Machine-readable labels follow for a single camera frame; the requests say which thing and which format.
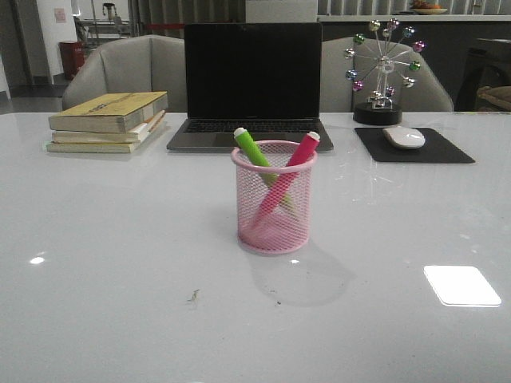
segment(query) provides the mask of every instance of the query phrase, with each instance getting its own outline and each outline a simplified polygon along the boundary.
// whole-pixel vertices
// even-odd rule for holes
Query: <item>stack of books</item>
[[[107,93],[49,118],[48,152],[130,153],[155,132],[167,92]]]

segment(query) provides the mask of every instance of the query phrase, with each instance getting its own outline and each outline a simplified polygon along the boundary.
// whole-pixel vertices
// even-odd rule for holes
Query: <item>laptop keyboard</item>
[[[226,132],[232,133],[243,127],[250,133],[318,132],[313,120],[192,120],[185,133]]]

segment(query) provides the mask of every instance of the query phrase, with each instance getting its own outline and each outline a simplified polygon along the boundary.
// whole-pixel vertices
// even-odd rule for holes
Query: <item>mouse pad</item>
[[[383,135],[382,128],[355,128],[375,161],[424,164],[472,164],[476,162],[432,128],[417,128],[426,139],[418,149],[398,149]]]

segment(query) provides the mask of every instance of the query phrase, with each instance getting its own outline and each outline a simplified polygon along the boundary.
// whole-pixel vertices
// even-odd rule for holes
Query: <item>mesh cup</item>
[[[236,164],[238,237],[244,246],[266,254],[297,250],[309,239],[311,170],[317,153],[304,164],[286,167],[296,142],[256,144],[270,167],[253,165],[239,148],[231,154]]]

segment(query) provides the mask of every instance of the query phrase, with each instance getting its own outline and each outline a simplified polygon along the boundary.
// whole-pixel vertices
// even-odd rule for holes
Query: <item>black laptop screen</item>
[[[317,117],[321,39],[319,23],[186,25],[188,116]]]

